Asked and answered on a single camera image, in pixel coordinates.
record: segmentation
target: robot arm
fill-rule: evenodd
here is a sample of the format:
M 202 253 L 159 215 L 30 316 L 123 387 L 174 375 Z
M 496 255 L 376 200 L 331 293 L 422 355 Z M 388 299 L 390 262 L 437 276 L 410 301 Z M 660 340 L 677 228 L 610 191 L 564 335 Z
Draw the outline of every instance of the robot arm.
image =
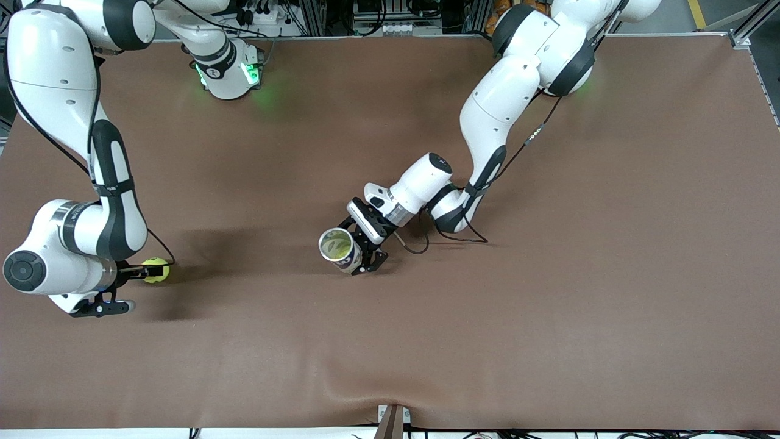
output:
M 427 161 L 425 156 L 389 189 L 367 184 L 364 195 L 369 205 L 354 198 L 347 206 L 350 218 L 340 225 L 344 229 L 356 225 L 355 231 L 345 231 L 352 234 L 363 255 L 362 264 L 349 272 L 376 270 L 387 258 L 379 246 L 424 205 L 439 230 L 457 233 L 466 228 L 501 169 L 509 129 L 534 94 L 541 90 L 565 96 L 576 91 L 590 76 L 595 62 L 595 43 L 587 40 L 588 32 L 617 14 L 627 21 L 642 20 L 659 3 L 660 0 L 556 0 L 553 18 L 522 4 L 505 12 L 492 40 L 494 55 L 501 59 L 471 92 L 460 113 L 461 131 L 473 160 L 468 184 L 463 189 L 452 184 L 449 165 L 448 173 L 431 172 L 429 166 L 421 165 Z M 411 208 L 401 197 L 394 196 L 399 185 L 417 196 Z M 321 239 L 323 256 L 336 263 L 325 250 Z M 372 259 L 369 255 L 373 253 L 378 257 Z
M 183 1 L 203 13 L 226 7 L 226 0 Z M 71 316 L 128 312 L 133 303 L 116 301 L 116 289 L 130 277 L 165 272 L 125 261 L 146 243 L 147 225 L 122 136 L 98 98 L 101 59 L 94 51 L 146 48 L 156 18 L 182 38 L 217 98 L 238 98 L 260 81 L 252 71 L 254 46 L 229 40 L 179 0 L 163 3 L 155 16 L 144 0 L 28 1 L 10 20 L 5 67 L 19 114 L 84 159 L 100 200 L 54 200 L 41 207 L 27 239 L 3 263 L 3 274 L 16 290 L 48 295 Z M 111 299 L 104 301 L 103 293 Z
M 228 7 L 228 0 L 164 0 L 154 8 L 158 23 L 182 40 L 195 59 L 200 81 L 215 97 L 236 99 L 260 87 L 262 52 L 207 23 L 191 11 L 212 14 Z
M 104 20 L 106 14 L 90 21 L 94 8 L 81 6 L 74 11 L 44 3 L 15 13 L 8 76 L 19 113 L 84 158 L 100 201 L 44 205 L 27 239 L 5 260 L 3 273 L 15 289 L 49 295 L 68 313 L 104 315 L 132 309 L 132 302 L 113 302 L 98 311 L 89 300 L 115 283 L 117 263 L 144 246 L 147 228 L 122 136 L 98 100 L 90 40 L 111 50 L 144 48 L 154 35 L 154 16 L 146 2 L 123 2 L 133 18 L 128 37 L 126 28 L 115 30 Z

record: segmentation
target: black joint band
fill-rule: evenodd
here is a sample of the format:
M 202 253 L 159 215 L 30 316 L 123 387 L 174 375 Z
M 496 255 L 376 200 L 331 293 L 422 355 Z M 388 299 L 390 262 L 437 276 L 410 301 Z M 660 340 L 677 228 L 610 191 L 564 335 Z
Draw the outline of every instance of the black joint band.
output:
M 488 189 L 490 189 L 490 184 L 485 184 L 480 190 L 477 190 L 474 186 L 471 185 L 471 183 L 468 183 L 466 187 L 463 188 L 463 191 L 468 195 L 477 198 L 487 194 Z
M 139 0 L 104 0 L 103 22 L 108 36 L 122 50 L 141 50 L 149 47 L 138 38 L 133 24 L 133 11 Z
M 554 96 L 566 96 L 585 76 L 585 73 L 593 67 L 596 62 L 594 46 L 589 41 L 580 47 L 580 50 L 563 66 L 563 70 L 558 77 L 552 81 L 547 88 L 548 93 Z
M 102 184 L 93 184 L 95 192 L 101 197 L 119 197 L 127 191 L 131 191 L 136 188 L 133 178 L 124 180 L 122 183 L 113 186 L 104 186 Z
M 77 255 L 83 255 L 84 253 L 79 249 L 79 246 L 76 245 L 76 223 L 81 214 L 93 204 L 95 203 L 85 202 L 74 205 L 70 208 L 65 219 L 62 221 L 62 245 Z
M 228 55 L 222 61 L 217 62 L 216 64 L 203 64 L 196 59 L 197 66 L 200 68 L 200 71 L 211 79 L 222 79 L 225 77 L 225 72 L 228 71 L 228 69 L 236 62 L 237 53 L 236 45 L 234 45 L 230 40 L 228 40 L 228 48 Z

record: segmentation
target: cup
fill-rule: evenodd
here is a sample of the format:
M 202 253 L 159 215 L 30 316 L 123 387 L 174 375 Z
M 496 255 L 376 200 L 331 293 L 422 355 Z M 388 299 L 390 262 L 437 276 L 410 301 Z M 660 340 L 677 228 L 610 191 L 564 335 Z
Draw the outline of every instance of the cup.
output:
M 348 274 L 363 262 L 363 253 L 352 234 L 340 227 L 328 229 L 320 236 L 320 254 Z

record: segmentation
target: brown table surface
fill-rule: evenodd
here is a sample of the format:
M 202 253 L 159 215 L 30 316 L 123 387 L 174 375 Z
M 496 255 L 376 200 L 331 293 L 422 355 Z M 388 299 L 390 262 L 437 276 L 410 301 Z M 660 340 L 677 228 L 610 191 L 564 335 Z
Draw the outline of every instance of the brown table surface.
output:
M 780 136 L 750 57 L 610 37 L 598 58 L 481 206 L 490 245 L 393 240 L 360 277 L 317 238 L 425 152 L 470 174 L 486 41 L 280 42 L 234 102 L 178 45 L 109 59 L 103 103 L 180 266 L 104 319 L 2 283 L 0 427 L 346 425 L 398 402 L 418 427 L 780 429 Z M 3 255 L 46 201 L 94 198 L 24 123 L 0 187 Z

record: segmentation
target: metal frame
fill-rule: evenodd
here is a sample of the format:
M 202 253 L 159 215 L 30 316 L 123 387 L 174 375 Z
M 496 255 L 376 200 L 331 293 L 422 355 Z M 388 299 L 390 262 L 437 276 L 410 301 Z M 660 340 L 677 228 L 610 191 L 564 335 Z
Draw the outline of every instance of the metal frame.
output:
M 764 0 L 747 17 L 744 23 L 729 32 L 734 48 L 750 46 L 750 35 L 753 34 L 780 6 L 780 0 Z
M 701 30 L 703 32 L 709 32 L 711 30 L 722 29 L 723 27 L 726 27 L 729 24 L 739 21 L 745 18 L 746 16 L 750 15 L 750 13 L 753 12 L 757 7 L 758 4 L 752 5 L 749 8 L 745 8 L 735 14 L 725 17 L 723 20 L 718 20 L 712 24 L 708 24 L 707 26 L 702 27 Z
M 306 32 L 311 37 L 322 37 L 325 35 L 324 2 L 319 0 L 300 0 L 300 9 L 303 12 L 303 25 L 306 26 Z
M 466 21 L 463 22 L 463 33 L 484 32 L 485 24 L 493 12 L 492 0 L 474 0 L 471 4 Z

